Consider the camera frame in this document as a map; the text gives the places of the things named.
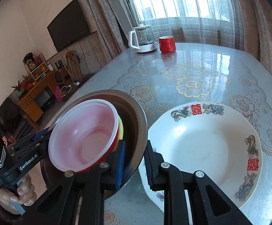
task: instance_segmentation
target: table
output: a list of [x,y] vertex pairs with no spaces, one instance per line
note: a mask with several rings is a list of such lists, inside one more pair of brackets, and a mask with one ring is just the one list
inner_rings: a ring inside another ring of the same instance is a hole
[[55,93],[57,82],[54,76],[54,72],[48,73],[42,80],[40,80],[29,92],[18,102],[19,106],[25,111],[25,113],[35,123],[43,114],[41,108],[36,104],[34,99],[43,91],[46,87],[49,87],[53,94]]
[[[270,223],[272,77],[250,54],[197,43],[177,43],[173,54],[127,49],[84,84],[55,117],[77,98],[102,89],[132,95],[143,107],[148,126],[172,107],[192,101],[221,102],[243,114],[260,137],[263,165],[255,193],[241,211],[253,224]],[[163,213],[147,197],[138,171],[105,201],[105,224],[163,224]]]

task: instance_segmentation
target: white ceramic plate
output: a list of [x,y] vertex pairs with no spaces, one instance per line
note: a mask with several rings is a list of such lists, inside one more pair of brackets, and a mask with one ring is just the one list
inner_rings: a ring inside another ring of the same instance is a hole
[[[226,105],[177,106],[150,127],[148,139],[165,162],[185,172],[204,171],[238,208],[257,186],[262,167],[259,137],[245,117]],[[150,190],[144,159],[139,172],[147,195],[164,212],[164,193]]]

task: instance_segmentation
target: television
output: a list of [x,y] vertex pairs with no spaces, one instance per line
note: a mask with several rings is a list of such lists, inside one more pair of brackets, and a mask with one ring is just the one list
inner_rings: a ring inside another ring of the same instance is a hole
[[58,52],[90,34],[78,0],[72,0],[47,28]]

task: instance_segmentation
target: white kettle base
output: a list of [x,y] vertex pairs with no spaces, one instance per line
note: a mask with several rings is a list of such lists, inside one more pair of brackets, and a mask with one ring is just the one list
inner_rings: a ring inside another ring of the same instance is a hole
[[156,42],[153,42],[148,45],[139,46],[139,49],[136,49],[138,53],[152,52],[157,49]]

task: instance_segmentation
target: electric kettle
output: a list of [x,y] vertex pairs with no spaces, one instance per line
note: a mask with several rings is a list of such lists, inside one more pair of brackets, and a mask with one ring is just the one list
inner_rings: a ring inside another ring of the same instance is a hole
[[[135,34],[136,45],[133,45],[133,34]],[[140,24],[129,32],[129,47],[136,49],[139,53],[151,52],[157,49],[153,31],[150,25]]]

